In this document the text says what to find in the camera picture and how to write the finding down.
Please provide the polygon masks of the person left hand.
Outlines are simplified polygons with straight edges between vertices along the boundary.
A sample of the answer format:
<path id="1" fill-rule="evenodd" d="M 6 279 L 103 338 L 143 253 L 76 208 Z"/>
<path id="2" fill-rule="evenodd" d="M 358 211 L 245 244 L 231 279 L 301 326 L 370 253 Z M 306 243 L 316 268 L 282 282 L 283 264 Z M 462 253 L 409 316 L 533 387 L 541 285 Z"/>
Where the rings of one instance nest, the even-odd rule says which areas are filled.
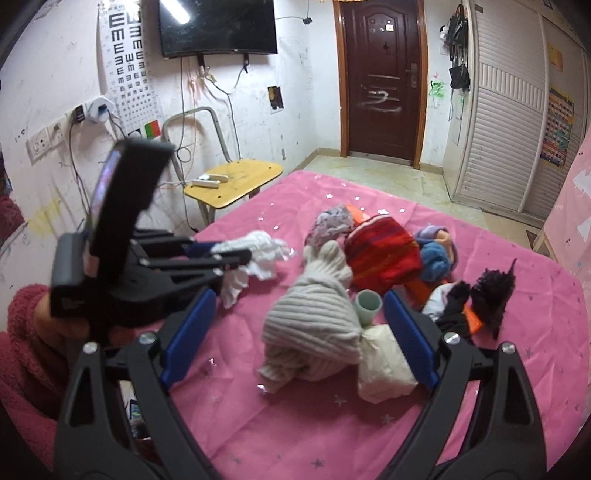
<path id="1" fill-rule="evenodd" d="M 40 339 L 62 354 L 76 342 L 90 338 L 90 328 L 86 320 L 58 319 L 51 316 L 48 293 L 41 297 L 34 309 L 33 325 Z"/>

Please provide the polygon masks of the red fleece sleeve forearm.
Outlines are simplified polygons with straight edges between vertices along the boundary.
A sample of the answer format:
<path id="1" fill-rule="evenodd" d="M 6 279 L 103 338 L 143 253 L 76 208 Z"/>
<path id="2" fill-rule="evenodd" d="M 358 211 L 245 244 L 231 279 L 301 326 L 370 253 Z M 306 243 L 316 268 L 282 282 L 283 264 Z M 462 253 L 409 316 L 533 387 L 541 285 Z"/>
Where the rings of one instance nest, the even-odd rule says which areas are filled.
<path id="1" fill-rule="evenodd" d="M 57 419 L 69 381 L 67 350 L 85 340 L 88 324 L 50 315 L 50 291 L 41 284 L 21 288 L 7 310 L 1 333 L 1 403 L 25 445 L 53 468 Z"/>

